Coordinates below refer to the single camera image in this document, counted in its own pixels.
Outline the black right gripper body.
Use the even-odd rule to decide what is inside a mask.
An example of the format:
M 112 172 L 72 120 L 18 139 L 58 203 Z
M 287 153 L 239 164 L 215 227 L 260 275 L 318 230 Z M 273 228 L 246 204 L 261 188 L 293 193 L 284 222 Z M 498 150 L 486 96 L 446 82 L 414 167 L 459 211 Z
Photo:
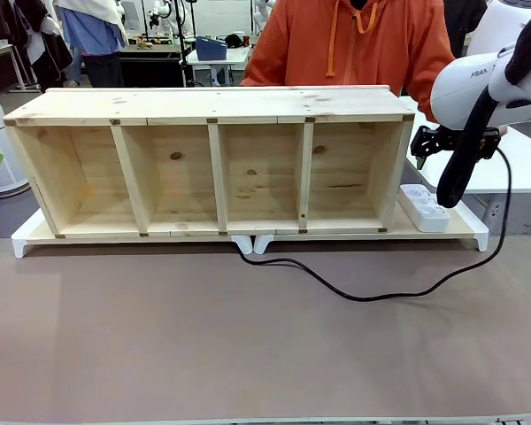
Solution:
M 444 126 L 439 126 L 436 130 L 439 151 L 454 151 L 458 147 L 459 139 L 463 133 L 462 130 L 452 130 Z M 487 127 L 478 143 L 474 159 L 491 159 L 500 142 L 500 129 L 498 127 Z

